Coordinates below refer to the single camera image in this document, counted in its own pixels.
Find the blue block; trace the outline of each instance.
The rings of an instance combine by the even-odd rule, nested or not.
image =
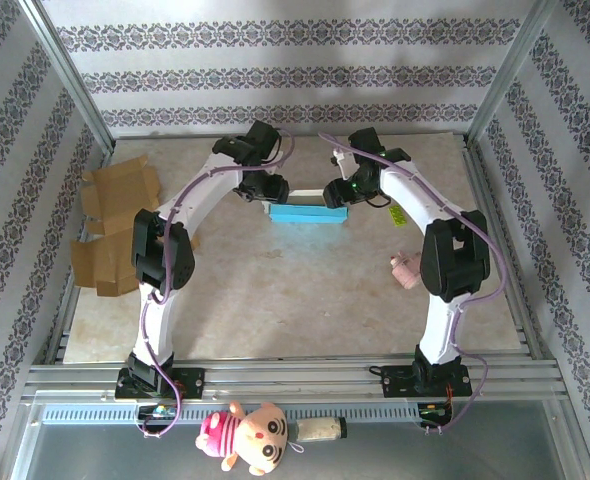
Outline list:
[[[348,208],[315,205],[270,205],[269,216],[275,223],[343,223]]]

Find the cylindrical object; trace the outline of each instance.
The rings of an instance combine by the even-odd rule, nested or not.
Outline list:
[[[346,438],[347,435],[344,417],[306,418],[297,421],[297,442],[323,442]]]
[[[407,290],[410,290],[421,280],[419,265],[422,254],[415,253],[406,255],[399,252],[396,256],[391,257],[391,267],[393,267],[393,276]]]

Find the stuffed animal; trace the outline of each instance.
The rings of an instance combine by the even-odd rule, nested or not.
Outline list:
[[[195,445],[210,457],[224,457],[222,470],[228,472],[242,457],[256,476],[275,470],[284,456],[288,427],[284,412],[272,403],[244,415],[237,402],[230,413],[216,412],[202,422]]]

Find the metal corner post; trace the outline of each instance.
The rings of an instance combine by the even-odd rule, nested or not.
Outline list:
[[[468,147],[473,142],[478,141],[484,133],[488,122],[490,122],[510,83],[528,55],[531,45],[533,45],[535,38],[539,35],[557,3],[557,0],[537,0],[533,3],[468,129]]]
[[[105,155],[113,153],[115,139],[111,135],[102,115],[84,86],[66,48],[57,34],[41,0],[18,0],[18,3],[35,29],[44,49],[51,57],[55,71],[75,101],[84,120],[91,128]]]

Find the patterned wallpaper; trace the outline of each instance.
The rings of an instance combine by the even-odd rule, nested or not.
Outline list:
[[[590,1],[560,2],[477,145],[590,449]]]
[[[53,328],[102,152],[13,0],[0,0],[0,460],[28,366]]]
[[[45,0],[116,137],[464,132],[532,0]]]

